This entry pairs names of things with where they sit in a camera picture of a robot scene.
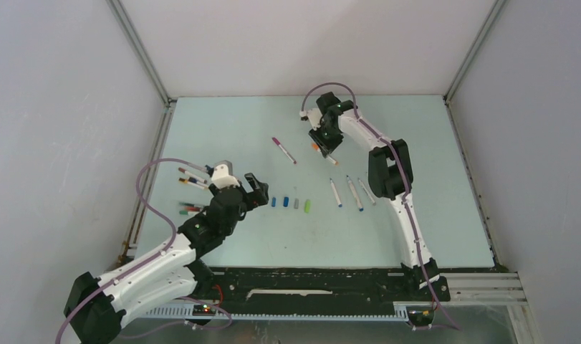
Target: cable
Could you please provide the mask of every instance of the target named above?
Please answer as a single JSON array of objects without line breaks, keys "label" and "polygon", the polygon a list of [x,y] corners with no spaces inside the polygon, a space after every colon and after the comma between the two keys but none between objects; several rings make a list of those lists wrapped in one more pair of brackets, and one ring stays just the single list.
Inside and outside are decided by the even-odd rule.
[{"label": "cable", "polygon": [[196,300],[196,299],[193,299],[193,298],[187,297],[187,296],[185,296],[185,297],[179,297],[178,299],[187,300],[187,301],[194,302],[197,305],[207,305],[210,308],[214,308],[215,310],[218,310],[219,312],[223,313],[227,317],[228,321],[227,321],[227,323],[225,325],[221,325],[221,326],[203,326],[203,325],[195,324],[194,322],[191,322],[191,321],[188,321],[188,320],[177,320],[177,321],[167,322],[167,323],[165,323],[163,325],[160,325],[160,326],[158,326],[158,327],[156,327],[156,328],[154,328],[152,330],[149,330],[149,331],[147,331],[145,333],[141,333],[139,335],[119,335],[118,337],[121,338],[121,339],[126,339],[126,340],[127,339],[144,338],[144,337],[146,337],[148,335],[152,335],[153,333],[156,333],[159,330],[163,330],[164,328],[168,328],[170,326],[174,326],[174,325],[189,325],[189,324],[191,324],[191,327],[193,329],[200,328],[202,330],[215,331],[215,330],[222,330],[224,328],[227,328],[227,327],[231,326],[231,323],[233,322],[233,320],[231,319],[231,314],[229,314],[229,312],[227,312],[226,310],[220,308],[218,305],[211,305],[211,304],[209,304],[207,302],[200,301],[200,300]]},{"label": "cable", "polygon": [[[207,169],[205,167],[197,166],[197,165],[195,165],[193,163],[190,163],[188,161],[184,161],[184,160],[176,159],[176,158],[161,158],[161,159],[157,159],[157,160],[151,161],[151,162],[147,163],[146,165],[144,165],[143,168],[140,169],[140,172],[138,172],[138,176],[136,177],[136,183],[135,183],[135,190],[136,190],[136,194],[138,195],[138,198],[140,199],[141,202],[143,202],[143,204],[145,205],[145,208],[151,210],[153,213],[155,213],[155,215],[157,215],[160,218],[162,218],[166,223],[168,223],[170,225],[170,227],[172,229],[172,237],[170,238],[170,241],[161,250],[161,251],[164,251],[164,252],[168,251],[168,249],[170,248],[170,246],[172,246],[174,240],[176,239],[176,226],[174,226],[174,223],[172,222],[172,220],[170,220],[166,215],[160,213],[157,209],[153,208],[149,204],[149,202],[145,199],[145,197],[143,196],[143,193],[140,190],[140,180],[143,178],[143,174],[145,174],[145,172],[151,166],[153,166],[155,164],[162,163],[162,162],[167,162],[167,161],[174,162],[174,163],[183,163],[183,164],[185,164],[187,166],[190,166],[192,168],[195,168],[195,169],[197,169],[199,171],[207,172]],[[134,267],[131,267],[127,271],[125,271],[122,274],[120,274],[119,276],[117,276],[115,279],[116,280],[121,280],[124,277],[128,276],[129,274],[133,273],[134,271],[140,269],[141,267],[144,267],[145,265],[151,263],[157,257],[161,257],[161,253],[160,253],[161,251],[156,252],[152,256],[150,256],[147,259],[143,260],[141,263],[135,265]],[[66,319],[64,319],[64,322],[62,323],[62,325],[60,326],[60,329],[58,330],[58,333],[56,334],[56,340],[55,340],[55,343],[56,344],[60,344],[60,340],[62,339],[62,333],[64,333],[64,330],[71,323],[71,320],[75,317],[75,315],[77,315],[77,313],[88,302],[90,302],[94,297],[96,297],[96,295],[100,294],[102,291],[104,291],[105,289],[107,289],[108,287],[110,287],[111,285],[113,285],[113,283],[114,283],[114,280],[112,279],[109,282],[106,282],[105,284],[103,284],[101,287],[99,287],[94,292],[92,292],[92,294],[88,295],[83,301],[81,301],[75,307],[75,309],[73,309],[71,311],[71,313],[69,313],[69,316]]]},{"label": "cable", "polygon": [[223,304],[223,290],[221,289],[221,286],[220,285],[214,285],[214,288],[213,289],[218,290],[219,291],[219,295],[221,296],[221,299],[219,300],[219,303],[216,304],[217,306],[220,307]]},{"label": "cable", "polygon": [[456,322],[453,320],[453,318],[448,314],[448,312],[446,312],[446,308],[440,303],[440,300],[438,299],[438,295],[436,294],[436,291],[433,289],[433,285],[431,284],[431,281],[429,280],[429,276],[427,275],[425,265],[423,264],[423,255],[421,254],[421,245],[419,244],[420,238],[419,238],[419,235],[417,232],[417,226],[415,224],[415,220],[413,218],[412,211],[411,211],[410,207],[408,206],[408,202],[406,201],[406,197],[410,193],[410,184],[408,182],[408,179],[406,178],[406,174],[404,172],[404,168],[402,167],[402,163],[400,162],[398,152],[395,151],[391,142],[383,139],[381,134],[379,134],[375,129],[370,127],[370,125],[368,125],[368,123],[366,123],[364,120],[362,120],[360,115],[357,113],[357,101],[355,99],[355,93],[347,85],[342,84],[340,82],[325,82],[325,83],[320,84],[316,87],[313,87],[305,95],[305,98],[303,99],[303,103],[301,105],[301,111],[304,111],[305,103],[307,102],[307,98],[315,90],[317,90],[321,87],[324,87],[324,86],[328,86],[328,85],[340,86],[340,87],[345,88],[347,91],[349,91],[349,93],[351,94],[351,99],[353,101],[353,113],[354,113],[355,119],[358,122],[360,122],[362,125],[364,125],[380,142],[384,143],[387,147],[389,147],[389,149],[393,155],[393,158],[395,159],[395,163],[398,165],[398,170],[400,171],[400,177],[402,178],[402,182],[404,184],[404,194],[402,195],[402,203],[404,204],[404,208],[406,209],[406,212],[408,213],[408,219],[410,220],[410,225],[413,227],[413,234],[415,236],[415,243],[417,244],[416,245],[417,246],[417,257],[419,259],[419,264],[421,265],[421,271],[423,272],[423,276],[425,277],[429,291],[431,292],[432,297],[436,301],[436,304],[438,306],[440,306],[440,310],[442,311],[442,313],[444,313],[444,316],[446,317],[446,319],[452,324],[452,326],[449,326],[449,325],[424,326],[422,328],[422,330],[429,330],[430,328],[433,328],[434,326],[436,326],[437,328],[444,327],[444,328],[453,328],[454,330],[461,330],[461,328],[456,324]]}]

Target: white robotic arm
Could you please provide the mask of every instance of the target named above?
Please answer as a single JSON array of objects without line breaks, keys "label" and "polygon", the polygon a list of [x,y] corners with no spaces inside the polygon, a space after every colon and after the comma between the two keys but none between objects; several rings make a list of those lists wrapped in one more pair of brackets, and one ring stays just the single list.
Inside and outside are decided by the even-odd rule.
[{"label": "white robotic arm", "polygon": [[[412,183],[412,169],[408,147],[403,140],[393,142],[376,130],[362,117],[359,109],[354,109],[351,101],[341,102],[331,92],[317,100],[317,108],[301,111],[302,120],[308,120],[312,126],[309,136],[320,147],[323,156],[330,154],[341,142],[343,135],[350,136],[362,149],[369,152],[368,182],[377,197],[386,198],[386,205],[394,214],[400,225],[399,243],[403,270],[410,284],[421,289],[427,286],[426,278],[421,271],[421,261],[426,266],[430,282],[439,279],[438,268],[419,228],[414,215],[413,194],[408,192],[396,162],[388,167],[388,160],[403,160],[401,165],[409,183]],[[394,156],[390,145],[397,147]]]},{"label": "white robotic arm", "polygon": [[245,178],[253,191],[246,192],[228,161],[208,174],[210,205],[178,227],[177,234],[122,267],[96,278],[86,272],[75,280],[64,308],[67,317],[88,295],[102,289],[70,321],[82,343],[110,343],[154,307],[211,289],[213,273],[200,258],[220,246],[248,211],[268,203],[269,186],[248,173]]}]

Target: pen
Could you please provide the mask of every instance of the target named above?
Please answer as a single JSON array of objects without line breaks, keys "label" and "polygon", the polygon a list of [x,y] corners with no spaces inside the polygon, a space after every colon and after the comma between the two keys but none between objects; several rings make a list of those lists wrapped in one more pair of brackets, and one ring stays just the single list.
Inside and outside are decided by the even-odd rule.
[{"label": "pen", "polygon": [[337,205],[340,207],[343,206],[341,203],[341,198],[339,198],[339,193],[337,192],[337,187],[335,186],[335,182],[330,179],[330,186],[332,187],[332,193],[335,195],[335,199],[337,200]]},{"label": "pen", "polygon": [[185,207],[185,210],[188,210],[188,211],[196,211],[196,212],[200,212],[200,211],[202,211],[202,209],[203,208],[198,208],[196,206],[186,206]]},{"label": "pen", "polygon": [[368,198],[373,203],[373,205],[375,205],[377,203],[377,201],[375,201],[375,197],[370,193],[370,190],[368,190],[366,185],[364,185],[364,183],[362,182],[362,179],[358,178],[357,182],[360,184],[360,186],[362,186],[362,190],[364,190],[364,192],[366,193],[366,196],[368,196]]},{"label": "pen", "polygon": [[362,206],[362,201],[360,201],[360,197],[357,195],[357,191],[355,190],[355,186],[353,186],[353,182],[351,181],[351,178],[349,178],[349,176],[347,176],[347,183],[349,184],[349,189],[351,190],[351,193],[353,194],[353,198],[355,199],[355,203],[357,203],[357,208],[360,211],[364,211],[364,207]]},{"label": "pen", "polygon": [[272,140],[279,147],[279,149],[281,149],[282,152],[284,152],[284,154],[286,154],[286,156],[288,157],[288,159],[290,159],[290,161],[292,161],[292,163],[296,165],[297,161],[290,155],[290,153],[288,153],[288,151],[286,150],[286,148],[284,148],[284,146],[279,142],[279,140],[276,139],[276,138],[272,138]]},{"label": "pen", "polygon": [[186,174],[187,176],[193,177],[193,179],[197,180],[200,183],[208,183],[208,181],[204,178],[201,178],[200,176],[196,176],[195,174],[187,171],[186,169],[179,167],[178,170],[184,174]]},{"label": "pen", "polygon": [[204,208],[203,204],[196,204],[196,203],[187,203],[187,202],[178,202],[181,206],[190,206],[193,208]]},{"label": "pen", "polygon": [[[321,153],[321,152],[322,152],[322,150],[320,150],[320,147],[318,147],[318,146],[317,146],[317,144],[315,144],[315,143],[312,143],[312,144],[311,144],[311,146],[312,146],[312,148],[313,148],[313,149],[315,149],[315,150],[316,150],[318,153]],[[330,161],[330,162],[331,162],[333,165],[335,165],[335,166],[339,164],[339,162],[338,162],[338,161],[336,161],[336,160],[335,160],[335,159],[334,159],[332,156],[330,156],[330,154],[328,154],[328,155],[326,156],[326,160]]]},{"label": "pen", "polygon": [[180,215],[189,215],[189,213],[198,213],[200,211],[201,211],[201,209],[186,209],[186,210],[181,210],[178,213]]},{"label": "pen", "polygon": [[187,178],[187,179],[179,178],[178,181],[180,181],[181,183],[185,183],[185,184],[191,185],[191,186],[195,186],[196,188],[200,188],[202,190],[207,190],[208,189],[208,187],[206,187],[205,185],[197,182],[197,180],[195,180],[194,178]]}]

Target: table surface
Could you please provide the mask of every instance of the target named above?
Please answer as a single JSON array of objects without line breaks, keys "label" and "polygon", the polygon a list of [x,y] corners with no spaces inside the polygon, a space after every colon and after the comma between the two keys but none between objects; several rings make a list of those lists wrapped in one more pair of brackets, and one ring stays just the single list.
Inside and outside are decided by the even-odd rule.
[{"label": "table surface", "polygon": [[[185,97],[176,105],[162,157],[198,165],[228,160],[246,190],[248,172],[269,184],[271,205],[240,221],[222,246],[204,256],[225,267],[399,267],[398,224],[383,200],[375,206],[357,184],[367,181],[368,152],[351,138],[332,154],[333,166],[311,148],[310,126],[299,120],[302,97]],[[456,139],[440,96],[359,96],[362,114],[392,139],[403,138],[413,166],[416,216],[440,267],[492,267],[485,231],[474,202]],[[315,97],[307,103],[314,107]],[[293,165],[272,136],[297,159]],[[163,163],[150,203],[180,226],[188,216],[179,201],[207,204],[209,191],[178,182],[176,163]],[[352,177],[364,204],[359,212],[345,176]],[[332,178],[344,206],[337,207]],[[282,206],[290,197],[288,208]],[[293,208],[300,200],[299,210]],[[311,200],[311,211],[303,206]],[[170,228],[155,214],[145,216],[137,257],[160,244]]]}]

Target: black bracket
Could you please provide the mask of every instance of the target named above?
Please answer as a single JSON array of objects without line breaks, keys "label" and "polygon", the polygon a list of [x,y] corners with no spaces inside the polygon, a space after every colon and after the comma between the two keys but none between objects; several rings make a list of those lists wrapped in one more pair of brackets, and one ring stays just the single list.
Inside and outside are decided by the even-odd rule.
[{"label": "black bracket", "polygon": [[[391,141],[391,145],[398,154],[410,187],[413,182],[413,167],[410,164],[408,145],[402,139]],[[406,191],[397,161],[392,166],[388,165],[388,161],[394,160],[395,157],[387,146],[376,147],[368,153],[368,185],[377,197],[395,199]]]},{"label": "black bracket", "polygon": [[[398,269],[213,267],[214,283],[231,313],[270,315],[390,315],[394,302],[430,302],[429,288],[409,290]],[[433,283],[440,301],[451,296],[444,276]],[[253,290],[326,290],[330,294],[254,294]],[[215,290],[195,298],[217,299]]]},{"label": "black bracket", "polygon": [[321,95],[315,102],[322,113],[322,118],[320,127],[317,130],[311,129],[309,136],[326,157],[343,141],[343,134],[339,129],[339,116],[353,109],[354,104],[351,100],[341,102],[332,92]]},{"label": "black bracket", "polygon": [[195,276],[195,280],[197,281],[193,293],[204,294],[212,289],[214,286],[214,273],[206,263],[201,259],[196,259],[191,264],[187,265],[187,267],[191,270],[193,276]]},{"label": "black bracket", "polygon": [[[64,306],[64,316],[68,317],[98,287],[98,279],[89,272],[79,276]],[[100,292],[71,319],[71,327],[83,344],[111,343],[121,332],[120,322],[124,315],[125,310],[115,312],[111,299]]]},{"label": "black bracket", "polygon": [[[421,267],[415,265],[414,267],[407,267],[406,265],[400,263],[402,272],[404,273],[404,279],[408,291],[419,290],[420,286],[426,282],[426,278],[423,275],[423,270]],[[424,264],[425,271],[427,272],[428,278],[438,276],[440,272],[438,271],[438,265],[434,258],[430,258],[429,262]]]}]

